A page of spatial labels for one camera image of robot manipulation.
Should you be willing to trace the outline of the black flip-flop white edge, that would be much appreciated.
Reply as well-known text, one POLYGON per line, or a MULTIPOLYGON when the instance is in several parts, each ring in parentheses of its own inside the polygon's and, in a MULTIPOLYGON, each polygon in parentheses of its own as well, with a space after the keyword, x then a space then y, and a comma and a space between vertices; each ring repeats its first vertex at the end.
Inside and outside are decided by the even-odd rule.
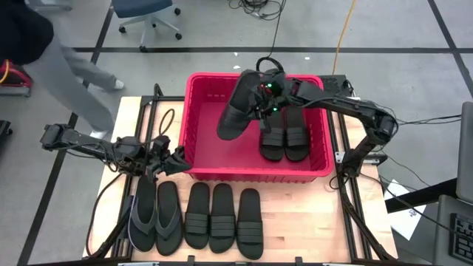
POLYGON ((132 201, 128 234, 132 246, 141 252, 147 252, 154 246, 157 218, 155 199, 156 185, 146 177, 140 177, 132 201))

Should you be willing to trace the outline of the white paper sheet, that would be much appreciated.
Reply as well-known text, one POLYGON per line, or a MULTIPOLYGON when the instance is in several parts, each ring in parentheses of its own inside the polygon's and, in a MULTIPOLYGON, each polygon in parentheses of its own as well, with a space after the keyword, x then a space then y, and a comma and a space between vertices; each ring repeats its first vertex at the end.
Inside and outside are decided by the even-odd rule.
MULTIPOLYGON (((392 180, 387 189, 392 192, 392 194, 388 191, 384 192, 384 199, 390 200, 394 196, 400 196, 403 194, 407 194, 409 191, 396 180, 392 180)), ((406 240, 410 240, 420 219, 421 215, 418 212, 423 213, 426 208, 426 205, 421 205, 415 207, 414 210, 406 209, 403 211, 397 211, 388 214, 391 228, 402 235, 403 238, 406 240)))

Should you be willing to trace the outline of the red plastic bin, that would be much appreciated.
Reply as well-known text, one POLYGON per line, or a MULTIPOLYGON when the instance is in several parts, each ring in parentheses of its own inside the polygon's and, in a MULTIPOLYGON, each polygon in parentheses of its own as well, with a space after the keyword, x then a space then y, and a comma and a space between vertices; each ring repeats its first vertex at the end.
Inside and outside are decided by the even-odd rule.
POLYGON ((283 157, 266 160, 259 153, 259 124, 251 122, 235 140, 221 140, 217 124, 236 85, 238 74, 195 72, 186 84, 180 145, 198 180, 260 183, 311 183, 335 167, 327 112, 306 109, 304 121, 310 138, 309 155, 300 162, 283 157))

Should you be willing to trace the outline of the black aluminium frame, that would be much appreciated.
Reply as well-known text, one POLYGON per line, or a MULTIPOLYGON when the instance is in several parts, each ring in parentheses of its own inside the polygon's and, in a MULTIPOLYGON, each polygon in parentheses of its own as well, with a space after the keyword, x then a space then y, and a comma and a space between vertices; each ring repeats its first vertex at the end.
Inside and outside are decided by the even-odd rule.
POLYGON ((351 220, 358 226, 361 238, 367 241, 367 246, 375 251, 380 260, 393 261, 384 247, 376 240, 370 229, 366 226, 361 207, 355 207, 344 189, 346 180, 355 181, 361 173, 363 160, 376 147, 387 144, 393 136, 393 130, 397 126, 395 118, 379 109, 369 101, 353 100, 350 98, 329 97, 321 102, 324 109, 337 112, 359 119, 365 129, 366 136, 354 149, 345 149, 350 157, 347 163, 337 165, 338 188, 341 192, 341 204, 351 220))
MULTIPOLYGON (((158 134, 161 114, 174 108, 176 116, 181 116, 183 101, 183 96, 165 96, 160 89, 151 96, 123 97, 112 139, 135 136, 141 142, 150 140, 158 134)), ((138 179, 104 168, 86 238, 86 258, 132 259, 135 249, 129 241, 128 221, 138 179)))

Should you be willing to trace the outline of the blue office chair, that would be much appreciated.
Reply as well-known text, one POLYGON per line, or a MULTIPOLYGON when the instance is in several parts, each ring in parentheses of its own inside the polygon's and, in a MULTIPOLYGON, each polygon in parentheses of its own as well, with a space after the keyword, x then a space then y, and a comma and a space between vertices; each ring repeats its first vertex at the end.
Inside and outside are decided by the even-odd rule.
POLYGON ((173 24, 162 20, 158 12, 172 8, 176 16, 181 14, 181 9, 177 7, 173 0, 111 0, 113 10, 118 18, 127 18, 128 21, 122 22, 119 25, 119 32, 126 33, 126 26, 130 24, 139 24, 143 22, 144 30, 141 36, 139 50, 141 52, 148 52, 146 47, 151 38, 155 34, 155 27, 161 24, 175 31, 175 38, 179 41, 182 39, 180 30, 173 24))

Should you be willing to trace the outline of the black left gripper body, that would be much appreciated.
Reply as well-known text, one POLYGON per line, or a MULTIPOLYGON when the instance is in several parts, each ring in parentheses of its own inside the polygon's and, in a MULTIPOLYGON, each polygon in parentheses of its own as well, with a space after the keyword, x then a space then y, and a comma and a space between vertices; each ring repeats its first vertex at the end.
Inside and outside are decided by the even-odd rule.
POLYGON ((155 181, 156 175, 162 172, 166 175, 177 173, 177 150, 169 149, 170 142, 171 140, 166 135, 160 135, 152 142, 147 164, 148 181, 155 181))

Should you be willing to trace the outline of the black slide sandal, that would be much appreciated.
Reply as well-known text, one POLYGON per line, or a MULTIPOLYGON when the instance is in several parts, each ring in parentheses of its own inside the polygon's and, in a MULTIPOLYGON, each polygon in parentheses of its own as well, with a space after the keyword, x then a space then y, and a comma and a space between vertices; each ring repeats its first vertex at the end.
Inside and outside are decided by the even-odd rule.
POLYGON ((230 100, 219 118, 217 125, 219 139, 236 139, 247 129, 252 113, 250 98, 253 93, 251 90, 259 85, 259 82, 259 73, 250 69, 243 71, 238 77, 230 100))
POLYGON ((185 240, 194 249, 203 249, 208 243, 210 189, 206 183, 191 187, 185 212, 185 240))
POLYGON ((210 215, 209 247, 213 253, 224 253, 234 243, 236 216, 233 191, 230 185, 214 187, 210 215))
POLYGON ((256 189, 246 188, 240 195, 236 243, 245 258, 261 258, 264 251, 264 230, 260 195, 256 189))
POLYGON ((268 117, 270 132, 260 132, 259 152, 273 162, 280 161, 285 153, 285 129, 281 112, 268 117))
POLYGON ((303 109, 289 106, 285 110, 286 157, 293 162, 304 160, 310 152, 310 139, 303 109))

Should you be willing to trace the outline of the grey desk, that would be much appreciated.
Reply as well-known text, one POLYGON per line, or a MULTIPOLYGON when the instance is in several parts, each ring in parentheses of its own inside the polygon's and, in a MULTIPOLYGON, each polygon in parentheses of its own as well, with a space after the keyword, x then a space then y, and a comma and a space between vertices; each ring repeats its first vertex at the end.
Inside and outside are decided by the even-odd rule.
POLYGON ((434 265, 440 266, 471 266, 449 255, 449 237, 453 233, 450 228, 450 214, 457 213, 473 218, 473 204, 461 198, 442 195, 438 202, 438 225, 435 237, 434 265))

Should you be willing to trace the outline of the black beam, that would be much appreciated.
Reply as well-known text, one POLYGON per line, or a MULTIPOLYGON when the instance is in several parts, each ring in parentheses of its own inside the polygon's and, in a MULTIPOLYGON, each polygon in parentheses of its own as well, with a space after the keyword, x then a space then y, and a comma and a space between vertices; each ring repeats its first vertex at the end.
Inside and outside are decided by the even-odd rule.
POLYGON ((408 208, 414 208, 429 203, 434 203, 439 200, 441 195, 447 195, 457 198, 457 179, 450 179, 436 185, 422 188, 418 191, 412 191, 400 196, 393 196, 391 199, 385 200, 387 212, 394 213, 404 211, 408 208))

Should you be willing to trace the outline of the grey monitor panel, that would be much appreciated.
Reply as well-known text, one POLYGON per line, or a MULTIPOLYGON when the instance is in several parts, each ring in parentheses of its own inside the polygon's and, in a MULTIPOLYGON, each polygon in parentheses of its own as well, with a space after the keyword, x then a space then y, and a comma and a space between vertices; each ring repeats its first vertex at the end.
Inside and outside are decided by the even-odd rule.
POLYGON ((456 193, 473 204, 473 102, 462 105, 456 193))

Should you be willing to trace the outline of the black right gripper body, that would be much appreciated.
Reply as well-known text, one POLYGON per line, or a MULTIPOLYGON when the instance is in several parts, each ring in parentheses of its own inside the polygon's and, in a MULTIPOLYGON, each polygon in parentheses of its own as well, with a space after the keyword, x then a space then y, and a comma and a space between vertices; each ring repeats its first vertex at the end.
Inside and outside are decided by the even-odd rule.
POLYGON ((256 117, 262 118, 280 111, 286 105, 286 74, 278 69, 256 71, 256 74, 259 76, 259 82, 254 87, 254 96, 259 96, 262 100, 260 115, 256 117))

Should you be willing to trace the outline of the red cart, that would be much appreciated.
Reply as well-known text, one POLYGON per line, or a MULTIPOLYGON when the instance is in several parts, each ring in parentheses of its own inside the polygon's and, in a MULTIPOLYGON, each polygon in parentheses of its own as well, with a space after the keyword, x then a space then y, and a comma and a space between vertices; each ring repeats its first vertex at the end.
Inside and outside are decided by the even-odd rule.
POLYGON ((8 60, 0 66, 0 96, 31 96, 33 81, 21 66, 8 60))

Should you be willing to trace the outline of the black perforated box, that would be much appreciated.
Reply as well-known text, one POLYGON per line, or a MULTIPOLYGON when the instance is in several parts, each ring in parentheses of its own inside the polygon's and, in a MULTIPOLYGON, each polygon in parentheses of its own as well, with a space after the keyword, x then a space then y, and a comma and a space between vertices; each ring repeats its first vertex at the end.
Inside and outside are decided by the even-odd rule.
POLYGON ((320 75, 324 90, 332 95, 350 97, 353 94, 351 83, 345 75, 320 75))

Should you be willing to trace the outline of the person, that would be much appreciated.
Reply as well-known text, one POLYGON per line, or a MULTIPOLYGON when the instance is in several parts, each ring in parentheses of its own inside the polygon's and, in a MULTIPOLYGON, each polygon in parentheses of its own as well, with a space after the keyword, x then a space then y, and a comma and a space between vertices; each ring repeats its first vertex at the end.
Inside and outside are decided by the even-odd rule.
POLYGON ((82 117, 92 127, 92 137, 102 139, 114 128, 110 111, 78 79, 106 92, 124 89, 124 82, 65 47, 51 21, 25 0, 0 0, 0 61, 4 60, 22 66, 59 103, 82 117))

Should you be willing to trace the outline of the black keyboard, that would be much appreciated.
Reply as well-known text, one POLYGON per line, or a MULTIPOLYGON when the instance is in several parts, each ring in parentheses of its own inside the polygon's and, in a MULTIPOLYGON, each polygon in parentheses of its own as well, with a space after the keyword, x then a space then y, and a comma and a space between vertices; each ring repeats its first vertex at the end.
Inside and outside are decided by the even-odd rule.
POLYGON ((473 218, 450 214, 449 255, 473 266, 473 218))

